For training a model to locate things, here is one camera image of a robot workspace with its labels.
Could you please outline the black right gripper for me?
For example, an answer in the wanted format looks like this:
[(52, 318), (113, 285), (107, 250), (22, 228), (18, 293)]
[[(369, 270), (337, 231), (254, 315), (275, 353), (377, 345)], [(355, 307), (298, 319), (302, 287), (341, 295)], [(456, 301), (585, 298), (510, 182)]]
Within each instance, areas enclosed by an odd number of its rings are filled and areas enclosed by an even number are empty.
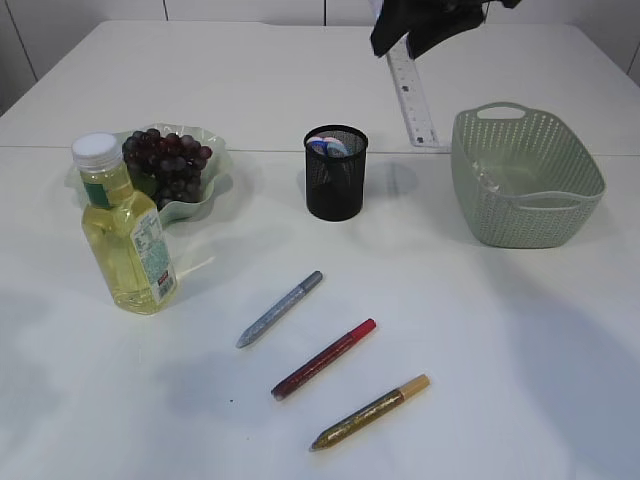
[(410, 59), (481, 26), (489, 0), (387, 0), (370, 35), (376, 57), (385, 56), (403, 37)]

